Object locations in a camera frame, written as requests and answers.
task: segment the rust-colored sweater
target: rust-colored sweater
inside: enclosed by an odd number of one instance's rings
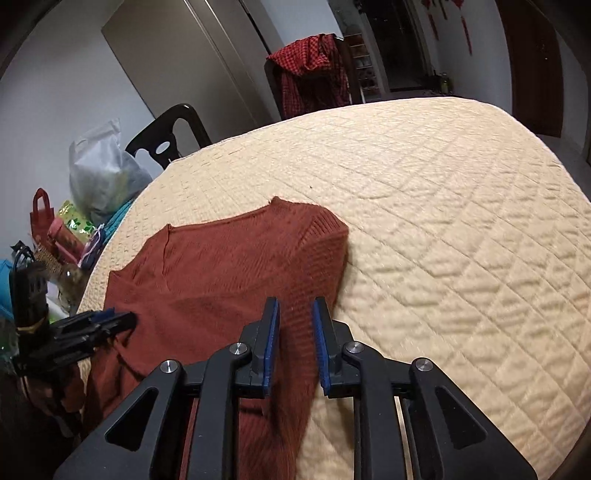
[[[328,210],[274,198],[227,220],[165,226],[123,270],[105,308],[138,316],[92,359],[85,426],[96,427],[160,362],[190,364],[238,340],[279,298],[280,343],[269,400],[241,403],[241,480],[293,479],[317,382],[311,303],[336,300],[348,229]]]

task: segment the black chair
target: black chair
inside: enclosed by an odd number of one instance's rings
[[[144,128],[135,138],[129,142],[125,151],[135,156],[138,150],[144,149],[159,165],[166,170],[174,160],[178,160],[181,155],[178,153],[177,139],[173,133],[173,126],[179,119],[186,120],[200,148],[212,144],[209,135],[205,131],[201,119],[195,109],[186,104],[179,103],[166,110],[156,120]],[[168,142],[169,145],[164,151],[158,153],[158,147]]]
[[[343,67],[347,73],[347,80],[349,81],[349,94],[351,95],[351,104],[360,105],[363,103],[363,97],[361,96],[361,86],[359,85],[359,78],[357,76],[357,69],[355,68],[355,62],[353,61],[353,54],[348,43],[342,38],[332,34],[335,38],[335,45],[339,51],[340,57],[343,60]],[[265,62],[265,75],[271,88],[271,93],[275,99],[275,104],[281,115],[281,119],[285,120],[283,113],[283,97],[281,93],[281,71],[282,68],[272,60]]]

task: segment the metal screw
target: metal screw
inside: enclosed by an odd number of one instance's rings
[[[165,360],[160,364],[160,370],[165,374],[171,374],[178,368],[178,362],[175,360]]]
[[[430,370],[433,370],[433,362],[428,358],[417,358],[414,364],[421,372],[429,372]]]
[[[242,342],[233,343],[230,345],[232,355],[242,355],[248,350],[248,345]]]
[[[359,353],[363,351],[364,345],[361,342],[354,340],[353,342],[347,343],[345,348],[349,353]]]

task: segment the metal cabinet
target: metal cabinet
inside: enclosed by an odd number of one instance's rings
[[[125,0],[103,35],[154,116],[189,103],[213,142],[279,119],[238,0]],[[182,154],[198,149],[184,125],[175,133]]]

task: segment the beige quilted mattress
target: beige quilted mattress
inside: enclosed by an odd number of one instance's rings
[[[350,227],[334,317],[384,355],[433,359],[541,480],[591,413],[591,206],[505,112],[410,99],[306,115],[175,162],[131,207],[81,309],[166,223],[234,216],[273,196]],[[352,477],[351,406],[314,403],[300,479]]]

